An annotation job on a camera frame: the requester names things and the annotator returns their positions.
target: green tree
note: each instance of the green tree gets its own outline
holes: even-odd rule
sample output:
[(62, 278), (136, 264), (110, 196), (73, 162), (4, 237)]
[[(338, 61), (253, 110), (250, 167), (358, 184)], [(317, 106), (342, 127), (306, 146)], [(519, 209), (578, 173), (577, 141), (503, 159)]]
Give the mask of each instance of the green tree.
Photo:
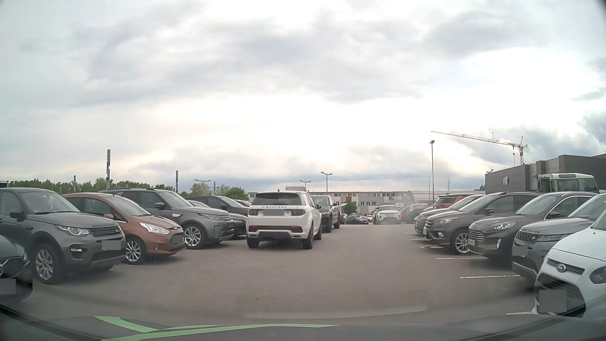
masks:
[(244, 192), (244, 188), (232, 187), (225, 192), (225, 196), (236, 200), (248, 200), (248, 194)]

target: tire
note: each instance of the tire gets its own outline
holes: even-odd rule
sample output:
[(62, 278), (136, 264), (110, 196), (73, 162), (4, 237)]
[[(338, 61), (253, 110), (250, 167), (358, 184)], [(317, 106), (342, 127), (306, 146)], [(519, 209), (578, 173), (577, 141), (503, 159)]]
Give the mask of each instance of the tire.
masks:
[(187, 224), (183, 226), (185, 234), (185, 247), (190, 250), (200, 250), (206, 247), (206, 230), (197, 224)]
[(40, 283), (52, 285), (65, 279), (63, 260), (52, 245), (38, 245), (34, 255), (34, 276)]
[(137, 237), (126, 237), (126, 257), (124, 263), (131, 265), (140, 265), (147, 260), (147, 250), (145, 243)]
[(246, 245), (248, 245), (249, 249), (256, 249), (259, 247), (259, 240), (257, 238), (246, 237)]
[(469, 250), (467, 249), (467, 235), (467, 228), (458, 229), (450, 239), (450, 250), (457, 255), (469, 254)]

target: building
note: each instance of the building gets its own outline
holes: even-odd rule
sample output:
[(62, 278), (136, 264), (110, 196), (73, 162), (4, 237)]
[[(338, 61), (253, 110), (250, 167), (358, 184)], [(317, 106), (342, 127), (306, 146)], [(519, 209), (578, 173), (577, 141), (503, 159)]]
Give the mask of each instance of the building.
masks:
[(545, 161), (495, 170), (484, 175), (487, 194), (502, 191), (536, 191), (537, 174), (582, 173), (593, 175), (598, 189), (606, 189), (606, 154), (594, 157), (560, 155)]

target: dark gray suv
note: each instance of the dark gray suv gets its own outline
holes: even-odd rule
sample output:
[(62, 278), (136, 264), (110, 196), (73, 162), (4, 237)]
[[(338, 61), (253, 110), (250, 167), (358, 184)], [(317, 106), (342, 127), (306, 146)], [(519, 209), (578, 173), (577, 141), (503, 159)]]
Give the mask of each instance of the dark gray suv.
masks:
[(164, 189), (112, 188), (100, 191), (133, 200), (151, 214), (181, 225), (188, 249), (203, 249), (233, 236), (234, 221), (225, 211), (193, 206), (179, 194)]
[(56, 192), (0, 188), (0, 235), (25, 247), (40, 282), (111, 269), (126, 254), (122, 229), (112, 219), (80, 212)]

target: construction crane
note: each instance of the construction crane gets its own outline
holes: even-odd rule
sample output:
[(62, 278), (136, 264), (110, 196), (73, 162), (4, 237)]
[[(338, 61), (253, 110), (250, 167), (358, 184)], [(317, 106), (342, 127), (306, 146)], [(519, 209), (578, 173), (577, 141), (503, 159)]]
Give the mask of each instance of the construction crane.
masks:
[(497, 143), (497, 144), (504, 144), (506, 146), (511, 146), (512, 148), (517, 148), (519, 153), (520, 153), (520, 164), (524, 164), (524, 148), (528, 147), (528, 145), (522, 145), (522, 142), (524, 140), (524, 137), (522, 137), (522, 139), (520, 140), (520, 143), (513, 143), (513, 142), (504, 142), (504, 141), (498, 141), (494, 139), (494, 133), (493, 133), (493, 138), (492, 140), (489, 138), (483, 138), (483, 137), (477, 137), (477, 136), (469, 136), (469, 135), (465, 135), (465, 134), (453, 134), (453, 133), (441, 133), (441, 132), (435, 132), (435, 131), (431, 131), (432, 133), (438, 133), (438, 134), (443, 134), (443, 135), (450, 135), (450, 136), (456, 136), (456, 137), (462, 137), (462, 138), (469, 138), (471, 140), (478, 140), (478, 141), (484, 141), (484, 142), (491, 142), (491, 143)]

